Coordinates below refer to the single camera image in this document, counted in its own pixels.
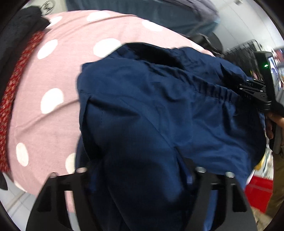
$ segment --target red object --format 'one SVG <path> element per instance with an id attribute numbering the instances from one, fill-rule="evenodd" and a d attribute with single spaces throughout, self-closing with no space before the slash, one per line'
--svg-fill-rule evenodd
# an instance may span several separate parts
<path id="1" fill-rule="evenodd" d="M 272 195 L 273 181 L 253 176 L 245 188 L 245 194 L 251 206 L 265 213 L 267 204 Z"/>
<path id="2" fill-rule="evenodd" d="M 12 111 L 12 103 L 16 95 L 17 85 L 20 81 L 23 70 L 36 46 L 43 39 L 44 32 L 38 31 L 29 40 L 26 49 L 23 51 L 19 61 L 16 63 L 13 74 L 9 79 L 0 104 L 0 171 L 10 170 L 6 157 L 6 135 Z"/>

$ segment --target red floral fabric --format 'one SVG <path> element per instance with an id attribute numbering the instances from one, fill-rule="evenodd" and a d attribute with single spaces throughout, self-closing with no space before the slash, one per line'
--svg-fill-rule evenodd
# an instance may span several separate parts
<path id="1" fill-rule="evenodd" d="M 0 104 L 0 171 L 8 172 L 10 170 L 6 156 L 7 130 L 12 111 L 12 103 L 15 98 L 17 85 L 20 81 L 23 70 L 36 46 L 44 37 L 44 32 L 38 31 L 33 34 L 23 51 L 19 61 L 16 63 L 13 74 L 9 79 Z"/>

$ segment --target pink polka dot fabric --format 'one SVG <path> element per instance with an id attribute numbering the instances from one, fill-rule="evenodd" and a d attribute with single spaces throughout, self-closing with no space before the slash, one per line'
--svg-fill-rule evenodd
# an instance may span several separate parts
<path id="1" fill-rule="evenodd" d="M 38 194 L 51 172 L 74 172 L 80 136 L 76 91 L 81 65 L 107 56 L 124 43 L 164 48 L 193 47 L 185 37 L 135 15 L 71 11 L 48 16 L 51 24 L 30 57 L 14 102 L 8 160 L 17 185 Z M 73 210 L 68 195 L 69 210 Z"/>

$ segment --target metal screw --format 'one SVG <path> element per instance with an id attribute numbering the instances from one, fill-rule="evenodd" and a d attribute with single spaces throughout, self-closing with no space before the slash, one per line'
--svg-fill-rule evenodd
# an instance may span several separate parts
<path id="1" fill-rule="evenodd" d="M 232 173 L 232 172 L 226 172 L 226 176 L 229 177 L 229 178 L 234 178 L 235 174 Z"/>
<path id="2" fill-rule="evenodd" d="M 83 168 L 78 168 L 76 170 L 77 173 L 83 173 L 83 172 L 86 172 L 87 171 L 87 168 L 83 167 Z"/>
<path id="3" fill-rule="evenodd" d="M 203 168 L 203 167 L 196 167 L 195 170 L 196 170 L 197 172 L 203 172 L 203 173 L 206 172 L 206 169 Z"/>
<path id="4" fill-rule="evenodd" d="M 57 172 L 52 172 L 50 175 L 49 175 L 49 178 L 56 178 L 59 174 Z"/>

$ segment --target navy blue fabric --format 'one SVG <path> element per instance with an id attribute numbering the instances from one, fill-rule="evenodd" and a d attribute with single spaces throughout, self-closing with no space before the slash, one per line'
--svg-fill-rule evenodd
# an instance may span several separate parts
<path id="1" fill-rule="evenodd" d="M 182 156 L 216 174 L 234 172 L 245 187 L 266 145 L 263 114 L 226 88 L 246 79 L 192 48 L 144 43 L 83 65 L 80 128 L 104 230 L 180 230 L 195 196 Z M 215 204 L 213 192 L 204 230 Z"/>

